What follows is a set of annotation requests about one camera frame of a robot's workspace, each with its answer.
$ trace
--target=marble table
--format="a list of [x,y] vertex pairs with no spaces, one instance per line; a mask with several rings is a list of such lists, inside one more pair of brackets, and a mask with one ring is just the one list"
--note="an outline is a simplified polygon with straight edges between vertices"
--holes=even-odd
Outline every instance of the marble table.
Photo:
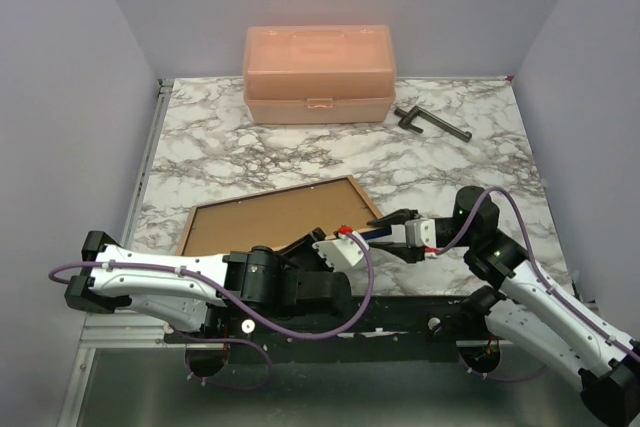
[[[419,135],[392,113],[381,124],[258,126],[237,78],[175,81],[141,213],[133,234],[139,251],[174,253],[194,204],[353,174],[383,213],[409,207],[448,216],[465,185],[502,186],[527,222],[538,260],[570,287],[564,258],[513,90],[506,80],[402,79],[396,105],[420,104],[473,133],[470,143],[424,120]],[[522,240],[505,199],[500,228]],[[378,295],[464,295],[482,282],[460,250],[407,265],[376,252]],[[363,293],[366,272],[348,272]]]

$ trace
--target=gray metal tool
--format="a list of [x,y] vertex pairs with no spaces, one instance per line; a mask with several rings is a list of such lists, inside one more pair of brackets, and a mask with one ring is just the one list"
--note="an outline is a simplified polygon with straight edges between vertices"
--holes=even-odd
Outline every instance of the gray metal tool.
[[400,122],[398,122],[398,125],[403,129],[413,130],[414,132],[417,132],[419,134],[423,133],[424,132],[423,129],[411,123],[413,122],[413,119],[415,119],[416,117],[421,117],[424,120],[431,122],[433,125],[440,127],[445,132],[448,132],[454,137],[457,137],[463,142],[469,142],[471,140],[471,135],[472,135],[471,132],[460,130],[456,126],[451,125],[449,122],[445,122],[440,117],[436,117],[431,112],[427,112],[426,110],[418,107],[417,105],[413,106],[413,108],[409,112],[405,112],[399,107],[396,107],[393,113],[396,114],[398,117],[401,117]]

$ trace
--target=toolbox lid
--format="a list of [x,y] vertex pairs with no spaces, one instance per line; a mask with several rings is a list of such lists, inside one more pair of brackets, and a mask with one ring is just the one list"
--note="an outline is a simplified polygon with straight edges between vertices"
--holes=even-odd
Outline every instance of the toolbox lid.
[[386,25],[252,27],[244,58],[245,99],[380,99],[395,95]]

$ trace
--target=plastic storage box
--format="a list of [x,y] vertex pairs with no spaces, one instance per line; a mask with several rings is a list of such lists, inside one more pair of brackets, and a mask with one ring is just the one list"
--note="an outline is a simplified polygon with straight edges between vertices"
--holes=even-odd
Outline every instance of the plastic storage box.
[[382,122],[395,100],[385,25],[252,27],[244,100],[259,124]]

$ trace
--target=marble tabletop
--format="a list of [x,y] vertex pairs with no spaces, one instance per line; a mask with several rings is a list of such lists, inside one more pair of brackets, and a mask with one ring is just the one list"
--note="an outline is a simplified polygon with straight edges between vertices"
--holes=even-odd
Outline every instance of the marble tabletop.
[[[466,144],[424,120],[419,135],[400,129],[392,113],[381,124],[259,126],[243,102],[242,79],[178,79],[148,173],[133,248],[174,253],[189,209],[204,202],[266,192],[352,174],[383,213],[418,209],[451,214],[465,185],[504,187],[515,197],[536,258],[566,288],[570,278],[511,85],[506,80],[401,79],[395,105],[419,104],[473,133]],[[522,241],[505,199],[500,228]],[[377,295],[464,295],[482,281],[462,249],[407,265],[374,251]],[[347,272],[354,293],[364,271]]]

